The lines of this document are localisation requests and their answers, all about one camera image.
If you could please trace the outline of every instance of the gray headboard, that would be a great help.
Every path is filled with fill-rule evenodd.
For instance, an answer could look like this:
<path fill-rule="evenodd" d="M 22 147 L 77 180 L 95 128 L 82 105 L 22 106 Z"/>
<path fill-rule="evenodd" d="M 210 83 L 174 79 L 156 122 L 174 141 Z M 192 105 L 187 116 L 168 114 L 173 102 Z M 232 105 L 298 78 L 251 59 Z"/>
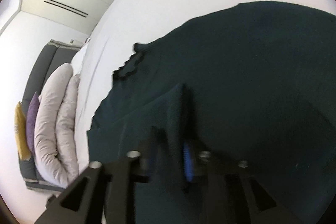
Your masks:
<path fill-rule="evenodd" d="M 41 94 L 48 77 L 60 65 L 70 63 L 73 56 L 80 50 L 79 47 L 70 46 L 62 42 L 51 40 L 42 49 L 30 76 L 22 99 L 22 110 L 27 114 L 29 103 L 35 92 Z M 50 185 L 35 168 L 33 157 L 30 160 L 19 160 L 21 175 L 26 182 L 27 189 L 43 192 L 61 192 L 64 189 Z"/>

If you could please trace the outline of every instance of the yellow pillow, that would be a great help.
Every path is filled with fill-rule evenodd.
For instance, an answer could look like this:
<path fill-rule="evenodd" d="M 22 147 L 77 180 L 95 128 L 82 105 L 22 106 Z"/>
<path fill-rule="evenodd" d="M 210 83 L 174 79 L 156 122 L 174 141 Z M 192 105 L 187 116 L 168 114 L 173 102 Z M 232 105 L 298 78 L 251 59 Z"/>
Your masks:
<path fill-rule="evenodd" d="M 26 140 L 26 117 L 23 114 L 20 102 L 15 107 L 14 132 L 20 160 L 29 160 L 31 153 Z"/>

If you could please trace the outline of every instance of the white pillow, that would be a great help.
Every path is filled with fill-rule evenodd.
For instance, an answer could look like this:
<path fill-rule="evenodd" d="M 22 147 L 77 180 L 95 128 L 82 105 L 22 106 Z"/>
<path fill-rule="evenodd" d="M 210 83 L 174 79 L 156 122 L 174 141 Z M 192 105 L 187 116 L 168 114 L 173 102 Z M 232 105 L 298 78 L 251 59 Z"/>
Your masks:
<path fill-rule="evenodd" d="M 68 174 L 69 183 L 79 174 L 74 140 L 78 84 L 79 75 L 72 76 L 59 107 L 55 127 L 58 159 Z"/>
<path fill-rule="evenodd" d="M 84 56 L 85 56 L 85 53 L 86 53 L 87 45 L 88 45 L 88 43 L 86 43 L 83 46 L 83 48 L 81 48 L 79 50 L 79 52 L 76 53 L 73 56 L 73 58 L 71 60 L 71 65 L 72 65 L 72 68 L 73 68 L 73 74 L 74 75 L 80 74 L 81 71 L 82 71 L 82 64 L 83 64 Z"/>
<path fill-rule="evenodd" d="M 36 168 L 46 181 L 63 188 L 68 186 L 68 176 L 57 158 L 55 124 L 72 73 L 72 66 L 66 63 L 50 75 L 41 92 L 35 122 Z"/>

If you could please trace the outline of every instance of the bed frame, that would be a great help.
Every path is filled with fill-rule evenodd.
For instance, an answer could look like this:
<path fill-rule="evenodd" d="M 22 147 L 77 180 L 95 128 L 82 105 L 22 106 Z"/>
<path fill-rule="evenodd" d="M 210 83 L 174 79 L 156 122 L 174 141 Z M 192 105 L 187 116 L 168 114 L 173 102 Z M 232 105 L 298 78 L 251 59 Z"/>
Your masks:
<path fill-rule="evenodd" d="M 30 73 L 23 95 L 21 106 L 25 115 L 27 115 L 34 93 L 37 92 L 40 95 L 46 80 L 54 70 L 64 63 L 70 63 L 73 56 L 79 50 L 79 47 L 54 40 L 51 40 L 44 46 Z M 35 167 L 33 157 L 30 160 L 19 160 L 19 165 L 27 189 L 48 193 L 60 193 L 64 190 L 63 188 L 53 186 L 42 178 Z"/>

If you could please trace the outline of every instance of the air vent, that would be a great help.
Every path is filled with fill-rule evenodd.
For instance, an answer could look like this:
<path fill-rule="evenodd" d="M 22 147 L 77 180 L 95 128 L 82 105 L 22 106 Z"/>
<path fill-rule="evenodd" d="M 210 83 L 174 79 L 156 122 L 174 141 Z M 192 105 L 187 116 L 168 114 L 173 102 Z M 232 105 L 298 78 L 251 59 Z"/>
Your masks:
<path fill-rule="evenodd" d="M 77 15 L 82 16 L 82 17 L 87 17 L 89 15 L 89 14 L 87 14 L 87 13 L 81 11 L 81 10 L 73 8 L 73 7 L 69 6 L 69 5 L 65 5 L 65 4 L 63 4 L 61 2 L 58 2 L 56 0 L 44 0 L 44 2 L 48 3 L 48 4 L 51 4 L 51 5 L 54 5 L 54 6 L 57 6 L 57 7 L 60 7 L 62 9 L 68 10 L 68 11 L 73 12 L 73 13 L 75 13 Z"/>

